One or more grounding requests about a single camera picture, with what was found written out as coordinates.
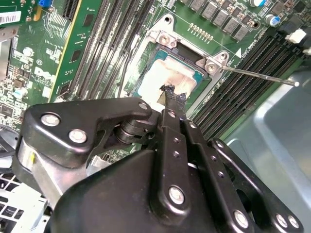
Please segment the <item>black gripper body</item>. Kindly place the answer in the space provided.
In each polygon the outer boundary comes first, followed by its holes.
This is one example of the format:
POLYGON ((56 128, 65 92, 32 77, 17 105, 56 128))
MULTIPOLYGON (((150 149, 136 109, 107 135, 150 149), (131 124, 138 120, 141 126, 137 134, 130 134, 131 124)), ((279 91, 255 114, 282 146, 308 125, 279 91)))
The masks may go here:
POLYGON ((199 172, 189 167, 191 210, 176 226, 152 211, 149 199, 158 152, 136 152, 76 183, 58 201, 52 233, 215 233, 199 172))

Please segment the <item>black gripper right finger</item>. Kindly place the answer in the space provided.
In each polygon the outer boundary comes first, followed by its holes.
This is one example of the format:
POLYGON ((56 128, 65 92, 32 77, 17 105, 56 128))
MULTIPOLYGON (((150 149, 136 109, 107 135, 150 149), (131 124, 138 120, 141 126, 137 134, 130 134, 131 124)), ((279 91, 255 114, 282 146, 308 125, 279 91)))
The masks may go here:
POLYGON ((220 139, 206 141, 186 118, 186 94, 175 96, 192 162, 199 171, 215 228, 220 233, 302 233, 295 214, 220 139))

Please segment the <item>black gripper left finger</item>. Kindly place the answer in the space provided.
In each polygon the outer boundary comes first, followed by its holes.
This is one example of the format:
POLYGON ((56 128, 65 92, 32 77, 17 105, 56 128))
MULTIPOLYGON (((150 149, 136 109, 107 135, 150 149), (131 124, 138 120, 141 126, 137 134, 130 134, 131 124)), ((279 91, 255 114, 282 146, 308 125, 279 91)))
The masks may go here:
POLYGON ((174 87, 165 108, 140 98, 37 104, 24 114, 17 155, 52 208, 76 183, 136 152, 158 152, 149 199, 162 220, 190 214, 188 148, 174 87))

